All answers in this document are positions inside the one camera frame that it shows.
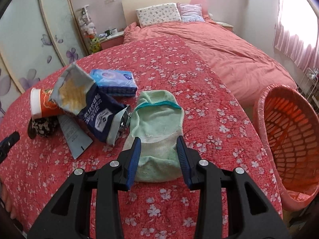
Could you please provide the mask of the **person left hand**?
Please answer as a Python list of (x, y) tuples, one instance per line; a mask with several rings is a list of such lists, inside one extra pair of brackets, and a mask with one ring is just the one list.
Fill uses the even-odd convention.
[(17, 217), (17, 211), (9, 195), (9, 191), (2, 180), (1, 180), (1, 199), (4, 202), (5, 210), (10, 214), (10, 218), (15, 219)]

